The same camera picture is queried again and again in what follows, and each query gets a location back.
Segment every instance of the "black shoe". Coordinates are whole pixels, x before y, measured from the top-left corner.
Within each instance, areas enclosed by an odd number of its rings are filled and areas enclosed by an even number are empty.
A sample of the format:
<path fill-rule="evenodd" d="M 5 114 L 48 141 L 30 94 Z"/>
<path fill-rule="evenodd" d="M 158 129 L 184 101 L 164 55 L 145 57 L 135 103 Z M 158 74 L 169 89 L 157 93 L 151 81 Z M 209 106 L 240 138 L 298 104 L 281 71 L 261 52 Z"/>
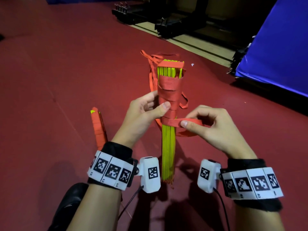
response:
<path fill-rule="evenodd" d="M 48 231 L 65 231 L 88 189 L 86 183 L 76 183 L 65 193 Z"/>

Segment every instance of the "person's right hand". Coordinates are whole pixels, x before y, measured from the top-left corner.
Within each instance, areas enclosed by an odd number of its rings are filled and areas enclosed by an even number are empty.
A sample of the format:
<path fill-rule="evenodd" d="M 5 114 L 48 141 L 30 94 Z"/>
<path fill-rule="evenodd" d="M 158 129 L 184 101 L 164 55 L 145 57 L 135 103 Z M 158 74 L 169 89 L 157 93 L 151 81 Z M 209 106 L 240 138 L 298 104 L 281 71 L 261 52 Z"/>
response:
<path fill-rule="evenodd" d="M 257 159 L 225 109 L 200 105 L 186 117 L 201 119 L 204 124 L 209 125 L 210 127 L 204 127 L 190 121 L 181 122 L 182 127 L 199 135 L 229 158 Z"/>

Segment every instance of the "beige floor strip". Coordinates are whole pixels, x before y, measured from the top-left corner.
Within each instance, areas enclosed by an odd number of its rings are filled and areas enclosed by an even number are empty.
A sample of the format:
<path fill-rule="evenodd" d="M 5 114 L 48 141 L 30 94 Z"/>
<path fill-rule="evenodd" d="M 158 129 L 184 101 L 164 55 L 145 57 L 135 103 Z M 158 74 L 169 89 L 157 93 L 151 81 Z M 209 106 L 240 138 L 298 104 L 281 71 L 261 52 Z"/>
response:
<path fill-rule="evenodd" d="M 131 26 L 149 34 L 158 35 L 153 23 L 144 22 Z M 185 34 L 167 41 L 226 67 L 230 66 L 230 60 L 234 55 L 233 50 Z"/>

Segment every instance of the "wire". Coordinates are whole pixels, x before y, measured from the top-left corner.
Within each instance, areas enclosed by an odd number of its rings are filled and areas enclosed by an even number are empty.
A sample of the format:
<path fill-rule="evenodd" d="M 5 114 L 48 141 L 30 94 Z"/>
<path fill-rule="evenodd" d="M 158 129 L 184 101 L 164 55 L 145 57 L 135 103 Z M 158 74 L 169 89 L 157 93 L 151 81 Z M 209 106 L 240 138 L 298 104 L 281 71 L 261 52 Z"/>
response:
<path fill-rule="evenodd" d="M 133 195 L 133 197 L 129 200 L 129 202 L 127 203 L 127 205 L 123 208 L 123 210 L 121 211 L 118 220 L 120 219 L 121 215 L 123 214 L 123 212 L 126 210 L 126 208 L 129 206 L 129 204 L 132 202 L 132 200 L 135 198 L 135 196 L 144 188 L 144 186 L 140 186 L 138 188 L 138 190 L 135 192 L 135 194 Z"/>
<path fill-rule="evenodd" d="M 226 222 L 227 222 L 227 226 L 228 226 L 228 231 L 230 231 L 230 225 L 229 225 L 228 215 L 227 215 L 227 211 L 226 211 L 226 207 L 225 207 L 224 201 L 222 200 L 222 197 L 220 196 L 220 193 L 218 192 L 218 190 L 216 190 L 215 188 L 213 188 L 213 190 L 218 194 L 218 196 L 219 196 L 219 198 L 221 200 L 222 206 L 224 207 L 225 216 L 226 216 Z"/>

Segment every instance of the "person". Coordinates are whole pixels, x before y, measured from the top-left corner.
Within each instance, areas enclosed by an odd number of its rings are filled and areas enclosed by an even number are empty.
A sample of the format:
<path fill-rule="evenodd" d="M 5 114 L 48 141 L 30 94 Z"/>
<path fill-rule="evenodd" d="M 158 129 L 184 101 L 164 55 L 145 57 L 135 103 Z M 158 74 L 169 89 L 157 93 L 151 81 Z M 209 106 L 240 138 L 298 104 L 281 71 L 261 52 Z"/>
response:
<path fill-rule="evenodd" d="M 111 140 L 123 149 L 132 149 L 152 121 L 169 110 L 167 101 L 157 105 L 157 91 L 133 100 L 123 124 Z M 181 126 L 199 135 L 207 143 L 225 153 L 230 159 L 257 159 L 232 118 L 225 109 L 200 105 L 187 118 L 202 119 L 209 127 L 182 121 Z M 67 230 L 116 230 L 121 190 L 90 183 Z M 236 204 L 236 230 L 284 230 L 278 212 L 268 212 Z"/>

